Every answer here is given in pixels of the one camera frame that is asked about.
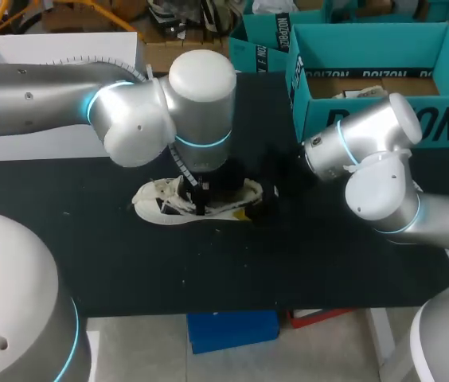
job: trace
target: red object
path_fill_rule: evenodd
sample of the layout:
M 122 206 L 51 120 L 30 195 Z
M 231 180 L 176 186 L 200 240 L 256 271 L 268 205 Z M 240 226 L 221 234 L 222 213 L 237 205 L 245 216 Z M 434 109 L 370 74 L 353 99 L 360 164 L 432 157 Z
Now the red object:
M 304 326 L 308 326 L 311 324 L 315 324 L 320 321 L 325 321 L 329 318 L 340 316 L 345 313 L 349 313 L 354 309 L 332 309 L 332 310 L 323 310 L 322 312 L 317 312 L 310 314 L 301 318 L 294 318 L 292 312 L 287 312 L 287 317 L 290 320 L 291 325 L 294 329 L 302 328 Z

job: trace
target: screw hole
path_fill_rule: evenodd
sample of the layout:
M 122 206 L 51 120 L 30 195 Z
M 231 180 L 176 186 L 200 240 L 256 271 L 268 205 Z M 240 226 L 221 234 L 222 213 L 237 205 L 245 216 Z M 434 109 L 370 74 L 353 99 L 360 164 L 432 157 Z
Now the screw hole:
M 0 350 L 7 350 L 9 342 L 5 337 L 0 336 Z

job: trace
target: sneaker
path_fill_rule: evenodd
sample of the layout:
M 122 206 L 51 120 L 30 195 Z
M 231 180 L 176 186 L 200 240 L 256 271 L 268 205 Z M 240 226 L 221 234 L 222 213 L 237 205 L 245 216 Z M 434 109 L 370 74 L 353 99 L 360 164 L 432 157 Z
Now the sneaker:
M 132 202 L 142 219 L 162 225 L 185 224 L 199 220 L 249 220 L 245 209 L 262 201 L 262 186 L 250 179 L 244 187 L 227 197 L 226 201 L 212 201 L 205 206 L 205 215 L 196 214 L 196 205 L 183 189 L 183 177 L 160 179 L 143 185 Z

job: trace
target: white box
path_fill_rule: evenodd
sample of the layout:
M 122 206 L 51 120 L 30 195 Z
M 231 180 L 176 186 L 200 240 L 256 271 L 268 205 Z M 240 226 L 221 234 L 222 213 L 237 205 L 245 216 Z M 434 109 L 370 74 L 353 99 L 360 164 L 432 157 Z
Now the white box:
M 0 64 L 47 64 L 68 57 L 111 57 L 144 72 L 143 43 L 134 32 L 0 36 Z M 0 137 L 0 161 L 107 157 L 89 125 Z

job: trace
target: cardboard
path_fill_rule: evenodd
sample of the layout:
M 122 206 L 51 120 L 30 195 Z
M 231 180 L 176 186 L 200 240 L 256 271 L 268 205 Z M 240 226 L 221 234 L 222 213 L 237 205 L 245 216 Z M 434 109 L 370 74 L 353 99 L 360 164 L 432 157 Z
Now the cardboard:
M 345 10 L 338 16 L 333 15 L 335 21 L 365 22 L 442 22 L 447 20 L 449 0 L 419 0 L 414 10 L 398 9 L 394 1 L 365 0 L 360 7 Z
M 105 10 L 111 11 L 109 0 L 96 2 Z M 67 4 L 56 4 L 51 10 L 42 13 L 42 28 L 47 32 L 78 31 L 107 31 L 112 30 L 113 23 L 90 6 L 75 3 L 72 7 Z
M 67 57 L 113 57 L 145 72 L 136 33 L 64 33 L 0 36 L 0 64 L 48 64 Z M 0 137 L 0 161 L 107 157 L 89 125 Z
M 381 77 L 381 78 L 306 78 L 313 99 L 332 98 L 337 94 L 360 91 L 381 86 L 389 93 L 403 96 L 438 96 L 439 89 L 432 78 Z
M 148 10 L 147 0 L 112 0 L 113 13 L 124 21 L 133 21 Z
M 448 23 L 295 25 L 285 78 L 299 141 L 378 100 L 330 97 L 381 84 L 414 107 L 419 147 L 449 147 Z
M 284 72 L 288 53 L 252 44 L 246 38 L 241 22 L 228 39 L 229 56 L 236 70 L 241 72 Z
M 210 49 L 228 56 L 227 39 L 210 37 L 210 33 L 203 29 L 188 29 L 185 39 L 181 40 L 163 36 L 149 18 L 142 19 L 136 27 L 145 39 L 145 62 L 152 66 L 154 72 L 168 72 L 177 57 L 195 49 Z
M 330 20 L 332 10 L 332 0 L 301 0 L 300 4 L 309 6 L 311 10 L 290 14 L 253 14 L 252 3 L 253 0 L 248 0 L 244 8 L 248 41 L 282 52 L 288 52 L 293 25 L 326 23 Z

